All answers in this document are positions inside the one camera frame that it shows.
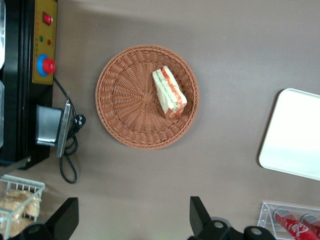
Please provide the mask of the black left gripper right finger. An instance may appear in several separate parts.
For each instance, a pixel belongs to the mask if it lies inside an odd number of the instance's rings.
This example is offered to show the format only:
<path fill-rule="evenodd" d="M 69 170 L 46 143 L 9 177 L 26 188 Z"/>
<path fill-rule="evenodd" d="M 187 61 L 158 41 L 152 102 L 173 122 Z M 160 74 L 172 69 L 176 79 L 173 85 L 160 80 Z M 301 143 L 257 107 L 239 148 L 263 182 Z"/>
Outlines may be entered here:
<path fill-rule="evenodd" d="M 247 226 L 243 232 L 232 227 L 230 222 L 220 217 L 210 217 L 202 200 L 191 196 L 189 202 L 189 222 L 193 235 L 190 240 L 274 240 L 265 228 Z"/>

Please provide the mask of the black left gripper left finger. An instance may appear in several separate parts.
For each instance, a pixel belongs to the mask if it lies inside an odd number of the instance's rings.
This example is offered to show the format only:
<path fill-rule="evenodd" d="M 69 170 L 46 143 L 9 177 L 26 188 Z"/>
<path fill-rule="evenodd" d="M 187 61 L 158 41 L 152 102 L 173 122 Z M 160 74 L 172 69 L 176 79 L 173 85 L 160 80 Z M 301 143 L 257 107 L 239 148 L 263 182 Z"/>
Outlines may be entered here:
<path fill-rule="evenodd" d="M 68 198 L 45 222 L 27 226 L 16 240 L 69 240 L 79 224 L 79 199 Z"/>

